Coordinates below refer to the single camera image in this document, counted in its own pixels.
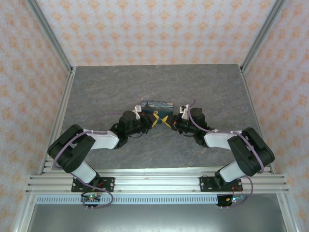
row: orange patterned wall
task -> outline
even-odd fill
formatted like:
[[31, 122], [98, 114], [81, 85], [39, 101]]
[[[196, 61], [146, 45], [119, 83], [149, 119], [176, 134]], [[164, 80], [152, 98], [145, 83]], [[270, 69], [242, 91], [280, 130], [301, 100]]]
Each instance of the orange patterned wall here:
[[309, 231], [309, 4], [288, 0], [246, 73], [275, 168], [287, 174]]
[[71, 65], [242, 64], [275, 0], [39, 0]]
[[0, 231], [47, 147], [67, 72], [25, 0], [0, 1]]

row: black mounting plate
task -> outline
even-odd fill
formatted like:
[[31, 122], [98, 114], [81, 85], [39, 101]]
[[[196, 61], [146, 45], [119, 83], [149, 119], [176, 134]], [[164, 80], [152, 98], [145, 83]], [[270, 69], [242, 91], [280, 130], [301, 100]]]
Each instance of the black mounting plate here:
[[199, 186], [201, 189], [201, 192], [232, 192], [232, 187], [238, 187], [242, 189], [242, 182], [240, 179], [233, 180], [232, 182], [229, 182], [227, 185], [223, 186], [221, 189], [214, 181], [214, 176], [201, 176], [199, 178]]
[[[99, 184], [103, 183], [99, 186], [101, 189], [105, 189], [109, 192], [114, 191], [114, 185], [115, 185], [115, 178], [114, 177], [100, 177]], [[85, 185], [83, 185], [79, 180], [73, 178], [72, 183], [72, 192], [99, 192], [99, 190], [95, 189], [92, 190], [92, 188], [89, 188]]]

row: patterned wallpaper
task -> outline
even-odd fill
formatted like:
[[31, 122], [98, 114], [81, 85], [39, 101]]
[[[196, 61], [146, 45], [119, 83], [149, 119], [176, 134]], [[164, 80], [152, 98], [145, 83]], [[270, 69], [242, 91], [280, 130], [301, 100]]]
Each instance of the patterned wallpaper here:
[[0, 231], [11, 232], [67, 72], [25, 0], [1, 0], [0, 10]]
[[275, 0], [39, 0], [73, 66], [241, 64]]
[[287, 174], [309, 231], [309, 4], [288, 0], [246, 73], [275, 169]]

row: white plastic part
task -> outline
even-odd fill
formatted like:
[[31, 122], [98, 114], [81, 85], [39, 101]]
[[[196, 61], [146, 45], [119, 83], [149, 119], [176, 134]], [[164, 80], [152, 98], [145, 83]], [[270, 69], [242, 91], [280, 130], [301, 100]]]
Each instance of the white plastic part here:
[[74, 171], [73, 175], [80, 178], [85, 183], [90, 183], [96, 177], [96, 172], [85, 161]]
[[136, 105], [136, 106], [134, 107], [134, 110], [132, 110], [132, 111], [135, 113], [136, 119], [137, 119], [137, 120], [140, 119], [140, 115], [139, 115], [138, 112], [141, 112], [141, 106], [140, 106], [140, 105]]
[[188, 108], [189, 108], [189, 105], [179, 107], [179, 113], [183, 114], [182, 119], [186, 119], [186, 120], [189, 119]]
[[205, 142], [207, 146], [209, 147], [220, 147], [225, 149], [231, 149], [227, 140], [233, 136], [236, 136], [232, 133], [228, 132], [217, 132], [217, 133], [207, 133], [204, 136]]
[[229, 165], [221, 169], [220, 175], [225, 182], [231, 182], [237, 178], [243, 177], [246, 174], [242, 172], [237, 162], [234, 161], [233, 163], [230, 163]]
[[90, 135], [92, 138], [94, 138], [96, 141], [93, 144], [91, 150], [93, 149], [101, 149], [101, 148], [107, 148], [107, 149], [114, 149], [119, 142], [119, 139], [116, 134], [111, 132], [110, 130], [107, 132], [107, 134], [93, 134], [90, 130], [84, 130], [88, 131], [87, 135]]

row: gray marble surface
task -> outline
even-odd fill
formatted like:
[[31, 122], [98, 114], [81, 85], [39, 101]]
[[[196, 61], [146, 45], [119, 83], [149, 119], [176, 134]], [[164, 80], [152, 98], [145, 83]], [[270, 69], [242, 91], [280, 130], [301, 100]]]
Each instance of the gray marble surface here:
[[[119, 120], [103, 113], [133, 110], [142, 100], [179, 106], [196, 99], [209, 126], [222, 130], [257, 129], [236, 64], [78, 67], [62, 132], [72, 124], [84, 129], [109, 129]], [[95, 169], [223, 166], [234, 161], [229, 150], [198, 146], [165, 125], [141, 138], [129, 138], [120, 149], [90, 151], [86, 161]]]

